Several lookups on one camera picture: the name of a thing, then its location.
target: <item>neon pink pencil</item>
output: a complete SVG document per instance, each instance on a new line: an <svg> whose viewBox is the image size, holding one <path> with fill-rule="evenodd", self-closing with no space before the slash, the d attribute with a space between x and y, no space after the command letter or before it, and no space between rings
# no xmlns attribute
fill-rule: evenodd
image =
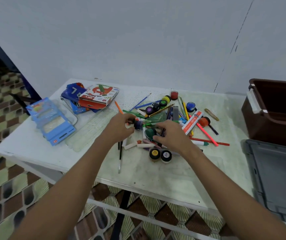
<svg viewBox="0 0 286 240"><path fill-rule="evenodd" d="M201 125L199 123L196 123L196 125L198 126L198 128L201 129L201 131L213 142L213 144L215 146L218 146L217 142L214 141L214 139L203 129L203 127L201 127Z"/></svg>

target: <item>gray plastic lid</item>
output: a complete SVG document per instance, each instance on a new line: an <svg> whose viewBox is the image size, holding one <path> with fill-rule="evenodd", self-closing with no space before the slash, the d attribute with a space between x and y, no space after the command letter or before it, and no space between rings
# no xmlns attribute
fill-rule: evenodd
<svg viewBox="0 0 286 240"><path fill-rule="evenodd" d="M249 139L245 151L257 201L286 222L286 146Z"/></svg>

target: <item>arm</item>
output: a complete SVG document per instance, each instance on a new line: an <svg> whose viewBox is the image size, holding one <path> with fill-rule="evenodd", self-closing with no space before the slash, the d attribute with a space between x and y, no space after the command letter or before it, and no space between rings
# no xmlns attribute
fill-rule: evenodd
<svg viewBox="0 0 286 240"><path fill-rule="evenodd" d="M40 199L10 240L66 239L76 225L102 161L111 147L134 132L131 114L117 114L81 159Z"/></svg>
<svg viewBox="0 0 286 240"><path fill-rule="evenodd" d="M158 123L166 136L153 139L178 152L191 166L217 209L240 239L286 239L286 225L217 168L172 121Z"/></svg>

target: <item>foot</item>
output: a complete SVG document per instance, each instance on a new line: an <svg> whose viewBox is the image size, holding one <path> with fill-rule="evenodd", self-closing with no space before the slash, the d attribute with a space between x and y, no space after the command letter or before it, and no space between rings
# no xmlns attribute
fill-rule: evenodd
<svg viewBox="0 0 286 240"><path fill-rule="evenodd" d="M135 240L150 240L146 235L145 231L141 228L141 230L136 234Z"/></svg>

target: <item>brown plastic bin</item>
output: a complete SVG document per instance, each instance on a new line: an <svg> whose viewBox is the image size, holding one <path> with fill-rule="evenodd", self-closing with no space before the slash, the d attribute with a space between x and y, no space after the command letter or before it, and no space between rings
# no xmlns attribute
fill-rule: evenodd
<svg viewBox="0 0 286 240"><path fill-rule="evenodd" d="M286 81L251 79L249 83L242 106L249 138L286 146Z"/></svg>

